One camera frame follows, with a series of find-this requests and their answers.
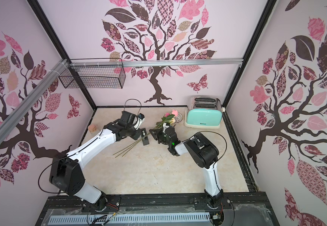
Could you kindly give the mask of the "black tape dispenser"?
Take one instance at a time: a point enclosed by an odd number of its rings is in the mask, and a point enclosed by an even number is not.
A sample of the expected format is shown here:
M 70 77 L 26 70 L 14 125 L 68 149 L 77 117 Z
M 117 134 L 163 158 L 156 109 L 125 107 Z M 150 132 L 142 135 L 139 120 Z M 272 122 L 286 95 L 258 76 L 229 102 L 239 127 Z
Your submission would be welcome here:
M 148 133 L 145 128 L 141 129 L 141 138 L 142 138 L 143 146 L 149 145 Z

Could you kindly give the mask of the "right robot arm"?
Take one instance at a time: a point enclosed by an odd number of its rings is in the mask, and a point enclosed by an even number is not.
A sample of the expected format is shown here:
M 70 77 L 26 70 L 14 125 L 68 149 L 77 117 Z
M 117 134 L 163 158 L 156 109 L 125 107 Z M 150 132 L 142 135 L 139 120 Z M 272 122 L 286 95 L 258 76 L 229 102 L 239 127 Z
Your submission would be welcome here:
M 219 182 L 217 163 L 221 159 L 220 152 L 204 135 L 206 131 L 199 131 L 183 142 L 178 139 L 175 128 L 172 126 L 165 129 L 151 129 L 149 132 L 158 144 L 166 145 L 173 156 L 190 154 L 195 164 L 203 171 L 204 193 L 208 207 L 223 208 L 223 202 L 228 198 L 224 195 Z

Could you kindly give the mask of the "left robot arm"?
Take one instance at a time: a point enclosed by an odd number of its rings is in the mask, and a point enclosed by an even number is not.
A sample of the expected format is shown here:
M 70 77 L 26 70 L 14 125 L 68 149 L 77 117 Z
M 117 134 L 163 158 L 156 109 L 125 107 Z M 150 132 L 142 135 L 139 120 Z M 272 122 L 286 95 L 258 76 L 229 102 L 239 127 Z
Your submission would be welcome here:
M 121 118 L 108 123 L 89 141 L 68 153 L 59 153 L 49 166 L 49 182 L 68 196 L 90 203 L 97 211 L 107 206 L 106 194 L 89 184 L 83 174 L 84 167 L 101 151 L 127 137 L 137 140 L 145 116 L 122 111 Z

